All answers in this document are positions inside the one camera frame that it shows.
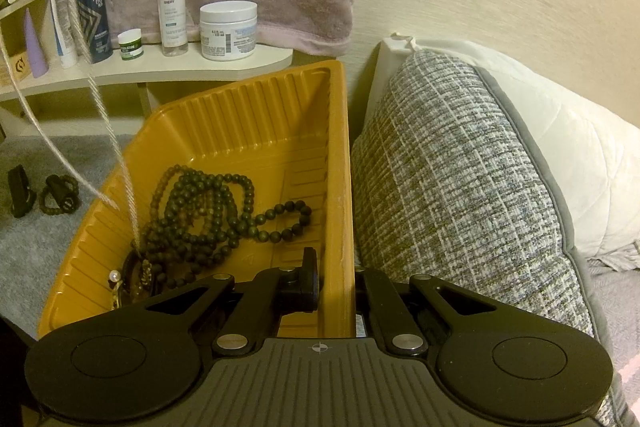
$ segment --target clear spray bottle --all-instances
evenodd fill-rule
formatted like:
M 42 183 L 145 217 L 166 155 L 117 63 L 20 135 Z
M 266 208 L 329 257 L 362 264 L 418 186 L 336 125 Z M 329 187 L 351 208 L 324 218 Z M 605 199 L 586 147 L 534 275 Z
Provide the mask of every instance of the clear spray bottle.
M 185 0 L 158 0 L 162 54 L 176 57 L 189 49 Z

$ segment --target curved shelf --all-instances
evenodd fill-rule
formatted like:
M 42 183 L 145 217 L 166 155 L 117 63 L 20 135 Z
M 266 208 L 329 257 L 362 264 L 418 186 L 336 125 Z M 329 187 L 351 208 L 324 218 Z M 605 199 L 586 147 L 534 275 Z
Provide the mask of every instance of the curved shelf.
M 11 15 L 15 11 L 18 11 L 20 8 L 23 8 L 23 7 L 31 4 L 34 1 L 37 1 L 37 0 L 17 0 L 16 2 L 11 4 L 7 8 L 4 8 L 3 10 L 0 10 L 0 20 L 2 20 L 5 17 Z
M 243 80 L 259 74 L 287 68 L 292 49 L 256 44 L 254 54 L 240 60 L 215 62 L 200 53 L 200 43 L 190 42 L 189 51 L 179 57 L 164 57 L 158 44 L 143 46 L 144 54 L 135 60 L 122 60 L 114 50 L 106 60 L 87 65 L 80 60 L 75 66 L 62 69 L 60 60 L 50 60 L 49 71 L 38 78 L 32 75 L 20 82 L 24 95 L 87 87 L 87 72 L 99 86 L 137 84 L 140 82 L 175 82 L 178 80 Z M 0 102 L 17 98 L 13 86 L 0 87 Z

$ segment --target gray patterned pillow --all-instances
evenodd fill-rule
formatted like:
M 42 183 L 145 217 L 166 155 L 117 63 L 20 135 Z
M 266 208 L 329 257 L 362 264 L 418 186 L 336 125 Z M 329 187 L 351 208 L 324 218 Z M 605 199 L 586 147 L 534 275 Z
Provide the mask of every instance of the gray patterned pillow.
M 431 273 L 609 347 L 562 194 L 486 71 L 428 51 L 408 58 L 351 166 L 365 266 L 394 280 Z M 598 413 L 606 427 L 637 425 L 619 380 Z

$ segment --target floor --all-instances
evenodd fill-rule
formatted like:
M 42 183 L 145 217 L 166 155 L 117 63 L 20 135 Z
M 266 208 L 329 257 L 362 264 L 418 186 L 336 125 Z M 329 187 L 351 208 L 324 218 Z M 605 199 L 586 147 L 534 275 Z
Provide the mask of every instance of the floor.
M 120 137 L 121 145 L 131 138 Z M 105 136 L 65 136 L 53 142 L 94 186 L 99 187 L 115 165 Z M 47 176 L 65 171 L 39 137 L 9 137 L 0 144 L 0 314 L 36 337 L 49 288 L 92 196 L 81 187 L 81 206 L 74 214 L 47 216 L 36 202 L 29 214 L 15 219 L 6 176 L 18 164 L 36 192 Z

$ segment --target jar lid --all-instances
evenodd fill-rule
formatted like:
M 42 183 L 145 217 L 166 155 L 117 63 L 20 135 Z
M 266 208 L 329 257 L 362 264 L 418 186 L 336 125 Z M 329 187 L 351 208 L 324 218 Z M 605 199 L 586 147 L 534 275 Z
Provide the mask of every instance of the jar lid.
M 220 1 L 200 8 L 200 22 L 241 22 L 258 15 L 258 5 L 251 1 Z
M 140 31 L 140 28 L 133 28 L 118 35 L 118 44 L 129 44 L 130 42 L 135 42 L 141 38 L 142 31 Z

